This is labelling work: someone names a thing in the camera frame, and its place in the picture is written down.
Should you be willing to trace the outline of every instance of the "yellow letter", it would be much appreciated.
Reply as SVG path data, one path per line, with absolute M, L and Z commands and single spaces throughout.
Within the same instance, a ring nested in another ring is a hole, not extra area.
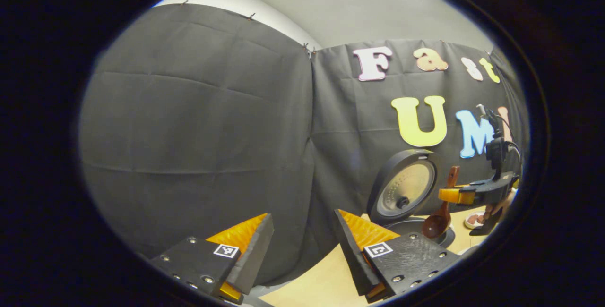
M 447 62 L 444 62 L 435 50 L 417 49 L 414 51 L 414 57 L 418 58 L 416 65 L 423 71 L 445 70 L 448 68 Z
M 479 60 L 479 64 L 482 64 L 484 66 L 485 70 L 488 72 L 488 75 L 490 76 L 490 78 L 492 78 L 494 83 L 500 82 L 500 77 L 495 75 L 495 73 L 493 72 L 492 64 L 488 63 L 488 61 L 485 60 L 485 58 L 481 58 L 481 60 Z
M 447 134 L 447 124 L 443 112 L 445 99 L 441 96 L 428 96 L 424 98 L 424 102 L 431 106 L 432 118 L 435 121 L 435 128 L 431 132 L 420 130 L 418 114 L 416 113 L 419 101 L 416 98 L 404 97 L 391 101 L 391 106 L 397 110 L 399 133 L 402 139 L 415 147 L 437 145 L 443 141 Z

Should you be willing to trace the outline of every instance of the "wooden table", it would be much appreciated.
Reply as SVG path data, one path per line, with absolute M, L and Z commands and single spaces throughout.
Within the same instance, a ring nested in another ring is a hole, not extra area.
M 466 212 L 452 213 L 451 227 L 456 238 L 448 250 L 458 255 L 478 245 L 487 236 L 469 236 L 470 229 L 464 220 L 473 212 L 480 212 L 479 207 Z M 275 307 L 364 307 L 369 304 L 365 297 L 358 296 L 349 271 L 348 264 L 340 245 L 337 245 L 326 257 L 313 268 L 287 285 L 260 297 L 261 300 Z

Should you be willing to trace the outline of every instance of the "small bowl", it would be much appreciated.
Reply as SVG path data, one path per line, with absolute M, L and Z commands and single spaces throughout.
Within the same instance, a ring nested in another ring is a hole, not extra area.
M 468 228 L 470 228 L 470 229 L 475 229 L 475 228 L 477 228 L 477 227 L 482 227 L 482 226 L 483 226 L 483 224 L 478 223 L 477 221 L 475 221 L 475 223 L 471 224 L 471 223 L 469 223 L 468 219 L 469 219 L 471 216 L 474 216 L 474 215 L 481 216 L 481 215 L 483 215 L 483 214 L 485 214 L 485 210 L 484 210 L 484 211 L 482 211 L 482 212 L 474 212 L 474 213 L 470 214 L 469 216 L 467 216 L 467 218 L 465 218 L 465 219 L 464 219 L 464 225 L 466 225 L 466 226 L 467 226 Z

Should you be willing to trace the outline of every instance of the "wooden spoon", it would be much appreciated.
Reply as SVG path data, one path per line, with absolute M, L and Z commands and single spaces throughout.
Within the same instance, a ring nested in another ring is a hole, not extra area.
M 456 186 L 456 180 L 458 180 L 458 173 L 460 167 L 451 167 L 448 175 L 448 188 Z M 443 201 L 441 208 L 437 209 L 427 217 L 424 223 L 422 223 L 422 234 L 430 239 L 438 238 L 445 231 L 447 231 L 452 217 L 449 214 L 449 202 Z

